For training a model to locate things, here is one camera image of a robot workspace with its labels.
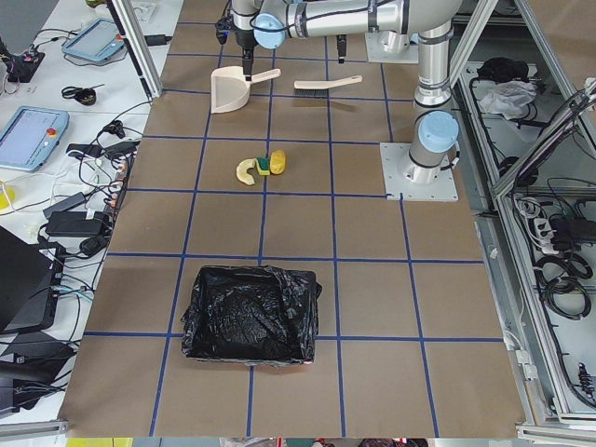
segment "brush handle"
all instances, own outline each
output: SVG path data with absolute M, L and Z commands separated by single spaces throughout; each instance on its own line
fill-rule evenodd
M 269 79 L 274 79 L 281 75 L 281 70 L 276 68 L 275 70 L 269 70 L 268 72 L 262 72 L 259 74 L 253 74 L 251 84 L 256 84 L 257 82 L 267 81 Z
M 347 86 L 349 84 L 357 84 L 362 82 L 362 76 L 345 77 L 344 79 L 336 79 L 335 81 L 294 81 L 294 88 L 305 90 L 317 90 L 333 87 Z

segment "white desk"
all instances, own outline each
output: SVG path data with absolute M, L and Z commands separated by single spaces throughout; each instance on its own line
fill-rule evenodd
M 147 22 L 141 22 L 145 34 L 172 35 L 176 21 L 182 8 L 183 0 L 156 0 L 156 10 L 152 18 Z M 56 8 L 44 25 L 44 28 L 61 28 L 65 30 L 80 29 L 95 20 L 95 11 L 85 5 L 83 0 L 60 0 Z M 43 42 L 49 38 L 63 35 L 61 33 L 43 33 L 36 42 Z M 161 73 L 168 46 L 151 47 L 151 55 L 157 70 Z M 79 191 L 86 192 L 87 187 L 78 178 L 78 163 L 74 158 L 65 155 L 65 149 L 71 142 L 91 142 L 101 128 L 114 119 L 115 115 L 128 109 L 132 105 L 146 101 L 144 91 L 138 76 L 132 66 L 129 55 L 119 62 L 104 66 L 77 67 L 66 61 L 61 53 L 61 41 L 43 45 L 40 50 L 46 53 L 38 71 L 35 73 L 33 82 L 21 84 L 14 95 L 3 94 L 0 96 L 0 128 L 3 128 L 12 117 L 17 108 L 21 105 L 34 107 L 46 107 L 60 109 L 69 112 L 70 124 L 68 129 L 61 136 L 58 147 L 50 155 L 46 164 L 34 173 L 25 173 L 13 169 L 0 169 L 0 180 L 9 182 L 15 189 L 15 208 L 35 203 L 51 195 L 52 185 L 56 182 L 56 174 L 63 174 L 58 179 L 55 191 L 57 195 L 72 195 Z M 4 64 L 0 67 L 0 76 L 4 77 Z M 98 84 L 105 84 L 98 88 L 98 100 L 93 106 L 84 106 L 74 100 L 65 100 L 61 96 L 61 90 L 67 86 L 91 87 Z M 137 107 L 129 114 L 123 115 L 120 119 L 128 128 L 142 131 L 150 106 L 148 104 Z M 139 135 L 127 131 L 127 138 L 138 139 Z M 118 142 L 113 135 L 103 135 L 102 144 Z M 26 212 L 18 212 L 6 216 L 0 216 L 0 225 L 19 236 L 29 243 L 36 242 L 37 229 L 46 222 L 42 209 L 49 206 L 49 202 L 31 207 Z M 96 195 L 88 204 L 88 207 L 95 210 L 102 210 L 102 198 Z M 63 239 L 61 242 L 67 249 L 74 249 L 78 246 L 79 239 Z M 89 261 L 69 262 L 68 265 L 83 265 L 99 261 L 102 253 Z M 64 273 L 82 278 L 87 282 L 92 280 L 97 265 L 89 266 L 80 270 L 66 268 Z M 73 280 L 65 279 L 63 284 L 78 287 Z M 91 303 L 81 300 L 80 320 L 74 332 L 74 340 L 80 339 Z M 77 300 L 73 295 L 63 297 L 59 300 L 55 323 L 46 331 L 48 335 L 56 339 L 68 339 L 73 330 L 77 313 Z M 72 369 L 75 363 L 70 359 L 63 368 L 63 372 Z M 0 419 L 0 425 L 20 424 L 30 422 L 45 422 L 56 419 L 63 400 L 63 393 L 55 394 L 48 398 L 42 398 L 31 410 L 21 410 L 8 417 Z

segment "brush bristles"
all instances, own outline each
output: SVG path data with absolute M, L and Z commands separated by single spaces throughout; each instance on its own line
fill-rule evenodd
M 325 100 L 329 98 L 328 88 L 295 88 L 294 96 L 298 98 L 319 98 Z

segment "blue joint cap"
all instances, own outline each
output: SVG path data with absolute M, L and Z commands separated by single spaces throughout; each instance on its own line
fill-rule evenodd
M 281 23 L 277 17 L 267 12 L 259 14 L 254 21 L 254 25 L 265 30 L 280 30 L 283 28 L 283 23 Z M 276 49 L 286 40 L 286 32 L 279 31 L 274 33 L 254 30 L 254 38 L 261 47 Z
M 418 127 L 418 138 L 429 152 L 442 154 L 455 144 L 459 125 L 451 114 L 442 111 L 424 116 Z

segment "dustpan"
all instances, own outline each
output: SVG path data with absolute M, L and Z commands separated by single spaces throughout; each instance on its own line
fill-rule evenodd
M 243 107 L 251 95 L 251 85 L 274 79 L 281 75 L 281 70 L 269 70 L 253 74 L 252 80 L 244 78 L 242 67 L 222 67 L 211 73 L 211 113 L 222 114 Z

